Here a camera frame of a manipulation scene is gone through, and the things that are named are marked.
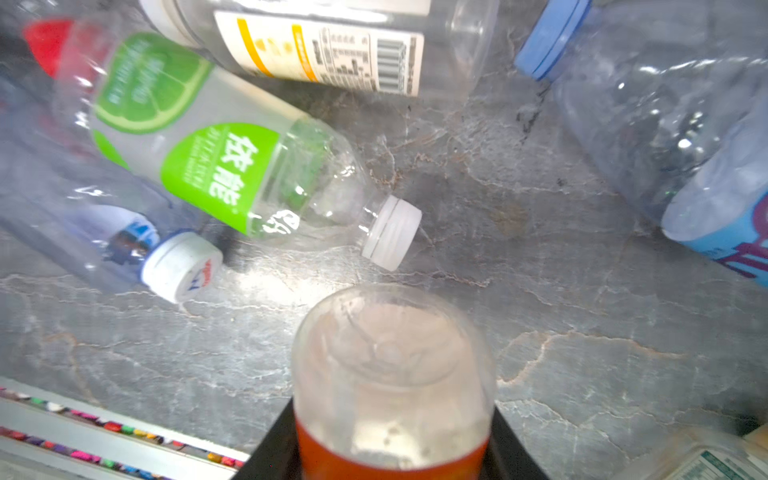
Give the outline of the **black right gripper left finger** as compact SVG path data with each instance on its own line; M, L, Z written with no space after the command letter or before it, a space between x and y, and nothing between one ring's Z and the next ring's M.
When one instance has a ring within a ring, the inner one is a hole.
M232 480L299 480L299 445L290 399Z

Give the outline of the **orange label bottle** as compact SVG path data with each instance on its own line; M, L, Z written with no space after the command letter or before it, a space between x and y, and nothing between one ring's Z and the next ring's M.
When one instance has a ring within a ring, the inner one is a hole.
M291 353L306 479L476 479L496 365L484 335L440 297L355 286L316 304Z

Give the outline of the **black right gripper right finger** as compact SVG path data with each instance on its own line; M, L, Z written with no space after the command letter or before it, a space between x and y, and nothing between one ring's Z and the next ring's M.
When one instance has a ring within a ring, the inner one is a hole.
M494 408L491 435L483 458L483 479L549 480L498 407Z

